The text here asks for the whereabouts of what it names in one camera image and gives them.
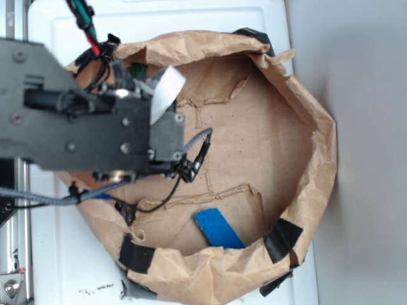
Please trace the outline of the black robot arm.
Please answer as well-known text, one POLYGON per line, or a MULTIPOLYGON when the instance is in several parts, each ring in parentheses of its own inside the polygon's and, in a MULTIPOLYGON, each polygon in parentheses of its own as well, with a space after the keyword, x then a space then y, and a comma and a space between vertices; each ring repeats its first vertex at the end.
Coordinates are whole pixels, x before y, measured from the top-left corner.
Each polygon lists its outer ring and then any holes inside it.
POLYGON ((176 97, 185 78, 166 66, 146 81, 113 62, 113 85, 83 90, 42 44, 1 40, 1 157, 99 178, 162 174, 184 156, 176 97))

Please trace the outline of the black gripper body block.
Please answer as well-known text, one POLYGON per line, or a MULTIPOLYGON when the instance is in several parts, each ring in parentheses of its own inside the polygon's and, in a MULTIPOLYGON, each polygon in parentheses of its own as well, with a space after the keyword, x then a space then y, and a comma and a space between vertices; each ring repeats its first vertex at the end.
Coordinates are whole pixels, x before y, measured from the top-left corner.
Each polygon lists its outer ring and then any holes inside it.
POLYGON ((183 156, 184 114, 173 103, 151 126, 149 159, 152 162, 176 162, 183 156))

